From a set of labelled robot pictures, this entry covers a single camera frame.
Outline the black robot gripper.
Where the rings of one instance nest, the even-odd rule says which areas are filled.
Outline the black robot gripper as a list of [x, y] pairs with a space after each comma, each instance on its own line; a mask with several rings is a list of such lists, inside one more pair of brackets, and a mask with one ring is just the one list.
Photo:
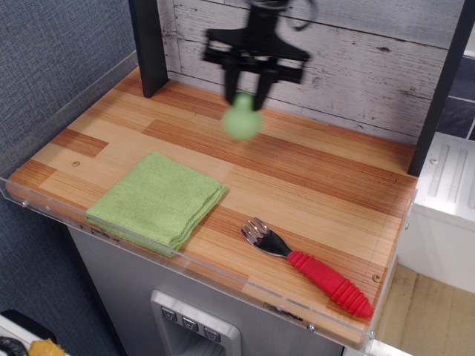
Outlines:
[[300, 82], [308, 52], [285, 42], [276, 27], [288, 1], [250, 1], [246, 26], [208, 29], [203, 59], [224, 69], [225, 99], [235, 100], [241, 71], [259, 75], [253, 110], [259, 111], [271, 86], [279, 81]]

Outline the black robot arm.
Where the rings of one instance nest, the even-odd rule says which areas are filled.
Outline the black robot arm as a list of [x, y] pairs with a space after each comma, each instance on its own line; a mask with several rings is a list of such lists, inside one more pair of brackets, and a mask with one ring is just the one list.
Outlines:
[[259, 75], [253, 110], [263, 106], [271, 87], [279, 82], [299, 84], [310, 54], [285, 42], [276, 32], [288, 1], [250, 1], [246, 26], [208, 29], [203, 60], [224, 70], [225, 99], [233, 105], [242, 72]]

